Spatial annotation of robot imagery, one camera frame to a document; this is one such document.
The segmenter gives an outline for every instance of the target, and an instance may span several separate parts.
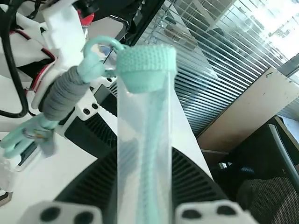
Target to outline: wooden panel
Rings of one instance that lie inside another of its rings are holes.
[[[198,137],[200,148],[229,152],[298,95],[298,85],[269,68]]]
[[[209,167],[216,165],[223,157],[225,157],[225,154],[209,153],[207,151],[202,152],[202,154]]]

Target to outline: red component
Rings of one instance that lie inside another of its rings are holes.
[[[91,13],[89,16],[87,16],[85,18],[82,18],[80,10],[77,10],[77,12],[79,14],[81,25],[83,27],[88,27],[92,23],[92,21],[93,21],[94,13]]]

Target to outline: white 3d-printed part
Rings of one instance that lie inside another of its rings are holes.
[[[12,192],[15,186],[18,172],[16,166],[21,162],[21,156],[6,159],[0,155],[0,188],[6,192]]]
[[[63,202],[40,202],[29,207],[19,224],[102,224],[101,211],[94,206]]]
[[[176,224],[258,224],[249,212],[228,200],[181,204],[175,216]]]

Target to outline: red wire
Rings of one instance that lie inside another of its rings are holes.
[[[23,37],[26,38],[27,40],[30,40],[30,39],[31,39],[30,36],[28,36],[26,33],[24,33],[23,31],[21,31],[21,30],[19,30],[19,29],[15,29],[14,31],[11,31],[11,34],[14,33],[14,32],[20,34],[21,36],[23,36]],[[53,61],[55,60],[55,56],[54,56],[49,50],[47,50],[46,48],[42,48],[41,51],[42,51],[44,54],[46,54],[48,57],[52,58]],[[45,65],[45,66],[42,68],[42,70],[40,70],[40,72],[37,74],[37,76],[36,76],[36,78],[34,79],[34,82],[33,82],[33,84],[32,84],[32,87],[31,87],[32,89],[35,88],[36,83],[37,83],[39,77],[42,75],[42,73],[45,71],[45,69],[46,69],[49,65],[50,65],[50,64]]]
[[[47,68],[49,65],[50,65],[50,64],[45,65],[45,66],[42,68],[42,70],[40,70],[40,72],[37,74],[37,76],[36,76],[36,78],[35,78],[35,80],[34,80],[34,82],[33,82],[33,84],[32,84],[32,87],[31,87],[32,89],[35,88],[36,83],[37,83],[39,77],[42,75],[42,73],[46,70],[46,68]]]
[[[15,29],[14,32],[22,35],[23,37],[25,37],[27,40],[30,40],[31,37],[28,36],[26,33],[24,33],[23,31],[19,30],[19,29]],[[42,48],[42,52],[45,53],[48,57],[52,58],[53,60],[55,60],[55,56],[46,48]]]

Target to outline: mint green cap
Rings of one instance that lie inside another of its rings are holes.
[[[171,45],[139,45],[120,50],[116,73],[131,93],[157,91],[177,73],[176,50]]]

